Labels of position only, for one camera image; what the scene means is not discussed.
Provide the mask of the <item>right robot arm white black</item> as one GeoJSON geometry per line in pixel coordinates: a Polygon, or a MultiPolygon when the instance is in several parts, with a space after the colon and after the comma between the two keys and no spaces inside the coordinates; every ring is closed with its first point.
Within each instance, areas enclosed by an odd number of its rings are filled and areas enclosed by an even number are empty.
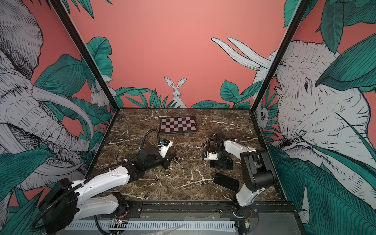
{"type": "Polygon", "coordinates": [[[224,133],[213,133],[203,144],[202,159],[210,162],[210,167],[220,170],[233,170],[232,156],[241,162],[243,186],[232,202],[234,217],[251,218],[256,214],[252,205],[255,199],[277,181],[277,174],[268,151],[256,149],[236,138],[227,138],[224,133]]]}

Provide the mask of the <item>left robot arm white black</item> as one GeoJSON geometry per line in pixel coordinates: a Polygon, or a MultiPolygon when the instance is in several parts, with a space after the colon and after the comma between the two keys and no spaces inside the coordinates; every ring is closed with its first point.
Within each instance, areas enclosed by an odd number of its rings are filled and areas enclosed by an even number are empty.
{"type": "Polygon", "coordinates": [[[176,152],[170,150],[172,145],[172,141],[163,139],[158,146],[141,146],[135,156],[101,170],[98,175],[72,182],[67,178],[58,181],[39,204],[40,212],[31,222],[29,231],[45,230],[54,234],[73,221],[99,214],[125,217],[130,209],[121,193],[106,197],[98,197],[98,194],[132,183],[159,165],[167,169],[176,157],[176,152]]]}

